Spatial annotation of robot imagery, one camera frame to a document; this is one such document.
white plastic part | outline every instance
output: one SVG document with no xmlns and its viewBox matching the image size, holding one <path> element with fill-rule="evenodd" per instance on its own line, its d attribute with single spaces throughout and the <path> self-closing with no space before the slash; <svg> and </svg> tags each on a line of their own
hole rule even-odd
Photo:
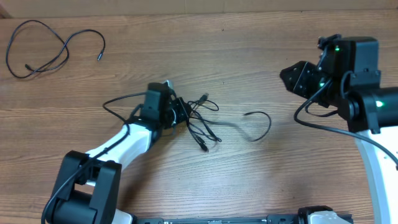
<svg viewBox="0 0 398 224">
<path fill-rule="evenodd" d="M 107 154 L 102 155 L 98 159 L 101 161 L 114 161 L 122 165 L 122 171 L 139 155 L 145 153 L 150 146 L 150 139 L 152 132 L 143 126 L 136 124 L 129 124 L 130 135 Z M 121 139 L 127 132 L 126 124 L 122 127 L 122 130 L 117 133 L 113 138 L 104 143 L 102 146 L 92 149 L 87 154 L 90 157 L 94 157 L 100 153 L 104 148 L 109 147 L 117 140 Z M 88 181 L 86 184 L 95 186 L 95 182 Z"/>
<path fill-rule="evenodd" d="M 116 209 L 112 224 L 131 224 L 131 223 L 132 223 L 132 216 L 130 214 L 122 212 L 119 209 Z"/>
<path fill-rule="evenodd" d="M 358 134 L 376 141 L 398 157 L 398 126 L 381 128 L 381 134 L 370 130 Z M 372 198 L 374 222 L 377 224 L 398 223 L 398 171 L 394 161 L 381 149 L 356 139 L 361 153 Z"/>
<path fill-rule="evenodd" d="M 314 212 L 308 216 L 308 224 L 349 224 L 333 211 Z"/>
</svg>

wall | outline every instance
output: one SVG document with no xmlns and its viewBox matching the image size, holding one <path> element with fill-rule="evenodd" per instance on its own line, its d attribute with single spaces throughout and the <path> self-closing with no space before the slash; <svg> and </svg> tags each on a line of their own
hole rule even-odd
<svg viewBox="0 0 398 224">
<path fill-rule="evenodd" d="M 0 0 L 0 14 L 14 18 L 397 7 L 397 0 Z"/>
</svg>

wooden table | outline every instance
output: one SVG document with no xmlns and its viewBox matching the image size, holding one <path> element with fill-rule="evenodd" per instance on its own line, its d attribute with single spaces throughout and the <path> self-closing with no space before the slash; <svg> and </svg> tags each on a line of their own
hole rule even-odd
<svg viewBox="0 0 398 224">
<path fill-rule="evenodd" d="M 285 90 L 279 72 L 299 60 L 317 62 L 317 38 L 341 33 L 380 41 L 382 86 L 398 85 L 398 11 L 311 11 L 179 16 L 42 19 L 63 38 L 85 33 L 69 45 L 59 71 L 17 80 L 4 52 L 22 19 L 0 20 L 0 223 L 38 223 L 64 155 L 85 152 L 116 134 L 121 122 L 101 105 L 145 91 L 149 82 L 171 79 L 185 100 L 203 93 L 220 111 L 208 119 L 236 122 L 263 141 L 246 142 L 237 131 L 212 126 L 223 140 L 204 153 L 184 125 L 162 138 L 124 172 L 118 208 L 138 217 L 258 217 L 328 205 L 373 223 L 363 163 L 353 139 L 306 128 L 293 121 L 303 98 Z M 61 43 L 46 28 L 29 25 L 12 46 L 11 67 L 42 65 Z M 142 98 L 113 109 L 128 116 Z M 326 109 L 314 106 L 314 112 Z M 346 128 L 339 117 L 303 119 Z"/>
</svg>

wooden tabletop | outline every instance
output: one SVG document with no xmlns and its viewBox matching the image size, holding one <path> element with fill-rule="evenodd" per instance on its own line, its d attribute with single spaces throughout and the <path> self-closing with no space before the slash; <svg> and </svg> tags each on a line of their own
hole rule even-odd
<svg viewBox="0 0 398 224">
<path fill-rule="evenodd" d="M 318 36 L 369 35 L 380 41 L 382 86 L 398 86 L 398 11 L 310 11 L 179 16 L 42 19 L 66 39 L 70 60 L 56 72 L 15 79 L 5 51 L 24 20 L 0 20 L 0 223 L 38 223 L 64 155 L 96 148 L 121 128 L 102 109 L 117 96 L 145 91 L 149 82 L 171 79 L 178 96 L 197 100 L 204 93 L 219 112 L 208 119 L 238 123 L 259 142 L 212 126 L 223 142 L 201 151 L 184 125 L 162 138 L 122 174 L 118 208 L 138 217 L 259 217 L 296 213 L 328 205 L 352 213 L 356 223 L 373 223 L 368 182 L 352 138 L 301 126 L 293 113 L 303 98 L 286 91 L 279 72 L 299 60 L 318 61 Z M 10 52 L 20 75 L 54 57 L 61 43 L 46 28 L 22 29 Z M 128 116 L 143 98 L 114 103 Z M 317 108 L 322 113 L 332 109 Z M 345 128 L 334 118 L 301 117 Z"/>
</svg>

green indicator light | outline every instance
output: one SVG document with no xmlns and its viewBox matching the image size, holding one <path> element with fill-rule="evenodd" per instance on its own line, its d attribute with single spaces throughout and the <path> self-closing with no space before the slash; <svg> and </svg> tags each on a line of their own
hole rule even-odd
<svg viewBox="0 0 398 224">
<path fill-rule="evenodd" d="M 384 106 L 384 103 L 377 100 L 377 101 L 376 101 L 376 106 L 377 106 L 377 107 L 382 107 L 382 106 Z"/>
</svg>

